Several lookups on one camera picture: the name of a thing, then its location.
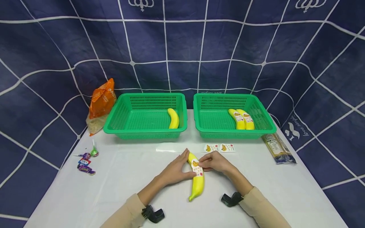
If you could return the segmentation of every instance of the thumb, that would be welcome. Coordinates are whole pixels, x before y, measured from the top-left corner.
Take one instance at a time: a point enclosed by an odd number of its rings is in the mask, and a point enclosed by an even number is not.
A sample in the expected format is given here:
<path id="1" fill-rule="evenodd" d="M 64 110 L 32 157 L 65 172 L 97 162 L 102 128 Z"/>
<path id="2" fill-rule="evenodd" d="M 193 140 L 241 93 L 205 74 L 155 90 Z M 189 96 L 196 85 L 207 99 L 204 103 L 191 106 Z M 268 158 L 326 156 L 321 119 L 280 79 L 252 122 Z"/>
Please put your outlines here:
<path id="1" fill-rule="evenodd" d="M 187 172 L 187 173 L 183 173 L 183 174 L 184 174 L 184 179 L 185 180 L 192 179 L 193 177 L 196 177 L 195 172 Z"/>
<path id="2" fill-rule="evenodd" d="M 209 161 L 209 160 L 199 162 L 199 166 L 202 168 L 209 168 L 209 167 L 211 167 L 210 165 L 211 165 L 211 161 Z"/>

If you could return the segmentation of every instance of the person's right hand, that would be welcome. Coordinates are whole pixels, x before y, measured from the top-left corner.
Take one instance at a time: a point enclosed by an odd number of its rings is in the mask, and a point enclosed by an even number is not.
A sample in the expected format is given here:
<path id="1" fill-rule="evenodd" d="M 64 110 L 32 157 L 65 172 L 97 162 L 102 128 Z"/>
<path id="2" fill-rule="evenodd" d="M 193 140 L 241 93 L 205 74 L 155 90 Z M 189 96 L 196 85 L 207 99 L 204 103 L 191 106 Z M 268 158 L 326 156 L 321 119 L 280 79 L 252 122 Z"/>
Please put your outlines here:
<path id="1" fill-rule="evenodd" d="M 204 171 L 211 171 L 212 169 L 226 173 L 234 169 L 232 165 L 225 157 L 222 156 L 218 151 L 210 152 L 199 159 L 199 166 Z"/>

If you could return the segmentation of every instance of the basket rim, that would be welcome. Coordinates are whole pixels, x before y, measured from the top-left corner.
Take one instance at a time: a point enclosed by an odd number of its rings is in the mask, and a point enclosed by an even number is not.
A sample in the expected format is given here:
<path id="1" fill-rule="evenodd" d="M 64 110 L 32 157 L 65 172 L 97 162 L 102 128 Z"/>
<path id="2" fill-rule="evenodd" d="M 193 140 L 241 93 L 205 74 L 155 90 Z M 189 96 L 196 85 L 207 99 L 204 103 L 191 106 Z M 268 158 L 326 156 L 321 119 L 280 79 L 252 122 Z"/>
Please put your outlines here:
<path id="1" fill-rule="evenodd" d="M 231 129 L 231 130 L 224 130 L 224 129 L 210 129 L 210 128 L 203 128 L 200 126 L 199 124 L 199 112 L 197 109 L 197 97 L 199 96 L 215 96 L 215 97 L 223 97 L 223 96 L 235 96 L 235 97 L 252 97 L 253 99 L 255 99 L 258 103 L 258 105 L 260 106 L 260 108 L 264 111 L 264 116 L 266 117 L 266 119 L 269 122 L 269 125 L 271 126 L 271 129 L 266 129 L 266 130 L 237 130 L 237 129 Z M 261 101 L 258 99 L 257 96 L 252 95 L 252 94 L 243 94 L 243 93 L 228 93 L 228 94 L 220 94 L 220 93 L 196 93 L 194 95 L 194 100 L 193 100 L 193 108 L 194 108 L 194 122 L 195 122 L 195 128 L 200 131 L 200 132 L 204 132 L 204 133 L 229 133 L 229 134 L 237 134 L 237 133 L 241 133 L 241 134 L 273 134 L 277 131 L 277 127 L 275 126 L 272 118 L 270 117 L 270 114 L 267 112 L 267 110 L 265 109 L 264 105 L 261 103 Z"/>
<path id="2" fill-rule="evenodd" d="M 157 96 L 157 95 L 163 95 L 163 96 L 172 96 L 172 95 L 178 95 L 181 96 L 182 98 L 182 110 L 183 110 L 183 114 L 184 114 L 184 118 L 183 118 L 183 123 L 184 126 L 182 128 L 177 128 L 177 129 L 150 129 L 150 130 L 114 130 L 114 129 L 109 129 L 108 125 L 112 119 L 112 116 L 114 115 L 115 111 L 116 111 L 116 107 L 117 104 L 122 102 L 122 97 L 124 96 L 130 96 L 130 95 L 153 95 L 153 96 Z M 122 95 L 120 95 L 116 101 L 116 103 L 114 104 L 112 110 L 110 111 L 108 118 L 104 124 L 103 130 L 105 133 L 107 134 L 125 134 L 125 133 L 170 133 L 170 132 L 183 132 L 187 129 L 188 125 L 188 111 L 187 111 L 187 106 L 186 106 L 186 100 L 185 100 L 185 95 L 183 93 L 124 93 Z"/>

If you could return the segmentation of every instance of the grid pattern fabric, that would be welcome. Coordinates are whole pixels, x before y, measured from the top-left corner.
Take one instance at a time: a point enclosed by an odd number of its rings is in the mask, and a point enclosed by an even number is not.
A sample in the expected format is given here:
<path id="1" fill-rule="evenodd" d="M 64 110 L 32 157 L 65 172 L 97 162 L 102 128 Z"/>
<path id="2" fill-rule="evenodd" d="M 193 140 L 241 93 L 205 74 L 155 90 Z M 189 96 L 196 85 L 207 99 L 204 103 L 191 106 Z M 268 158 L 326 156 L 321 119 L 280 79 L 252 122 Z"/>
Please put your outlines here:
<path id="1" fill-rule="evenodd" d="M 259 97 L 350 228 L 365 224 L 363 0 L 0 1 L 0 227 L 23 227 L 90 96 Z"/>

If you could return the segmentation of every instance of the white table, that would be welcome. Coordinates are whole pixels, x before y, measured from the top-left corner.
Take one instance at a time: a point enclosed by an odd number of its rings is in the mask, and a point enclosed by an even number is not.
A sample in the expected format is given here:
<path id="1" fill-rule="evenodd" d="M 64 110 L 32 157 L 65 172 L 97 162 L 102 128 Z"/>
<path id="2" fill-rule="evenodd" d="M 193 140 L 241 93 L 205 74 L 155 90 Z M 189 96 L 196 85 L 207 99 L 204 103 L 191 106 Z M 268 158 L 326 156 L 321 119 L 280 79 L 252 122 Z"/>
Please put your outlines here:
<path id="1" fill-rule="evenodd" d="M 289 146 L 297 165 L 276 165 L 262 139 L 211 142 L 234 144 L 237 153 L 224 156 L 261 190 L 293 228 L 347 227 L 280 130 L 278 134 Z M 79 158 L 71 156 L 26 228 L 100 227 L 129 196 L 159 174 L 178 155 L 176 152 L 187 147 L 200 158 L 206 143 L 195 128 L 192 110 L 188 110 L 188 129 L 174 143 L 126 143 L 103 131 L 93 137 L 86 132 L 72 154 L 91 151 L 92 139 L 100 153 L 91 158 L 90 167 L 96 174 L 89 176 L 78 171 Z M 143 227 L 257 227 L 239 206 L 228 208 L 221 203 L 223 193 L 231 196 L 235 192 L 224 176 L 205 173 L 203 194 L 188 202 L 191 184 L 192 181 L 185 181 L 163 189 L 151 205 L 155 210 L 162 208 L 165 219 L 157 225 L 147 220 Z"/>

